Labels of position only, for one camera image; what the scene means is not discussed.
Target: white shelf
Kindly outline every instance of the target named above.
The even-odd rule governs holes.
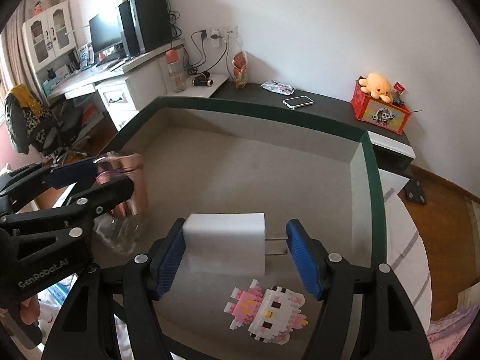
[[[228,76],[224,76],[223,74],[212,74],[210,78],[213,80],[212,86],[193,86],[191,81],[195,78],[194,76],[190,76],[187,78],[187,88],[182,92],[168,92],[166,95],[169,97],[210,97],[214,94],[214,92],[220,88],[225,81],[227,81]]]

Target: drawer handle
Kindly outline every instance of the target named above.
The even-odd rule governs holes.
[[[110,104],[118,103],[119,101],[122,101],[122,100],[123,100],[123,97],[119,97],[118,100],[109,99],[109,103],[110,103]]]

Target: plastic bottle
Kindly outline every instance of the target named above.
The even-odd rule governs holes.
[[[169,76],[174,92],[181,92],[187,88],[187,81],[185,80],[185,71],[183,65],[179,61],[179,54],[177,50],[168,50],[165,53],[166,63],[169,68]]]

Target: pixel block figure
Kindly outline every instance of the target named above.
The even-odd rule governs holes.
[[[235,288],[231,297],[237,303],[229,302],[224,309],[235,317],[230,329],[248,323],[250,337],[257,341],[282,345],[290,339],[290,332],[308,325],[306,316],[300,314],[305,297],[287,288],[273,286],[263,294],[254,279],[248,291]]]

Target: smartphone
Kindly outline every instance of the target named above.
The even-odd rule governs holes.
[[[304,107],[313,103],[314,101],[307,96],[292,97],[291,99],[286,99],[283,101],[283,104],[290,109]]]

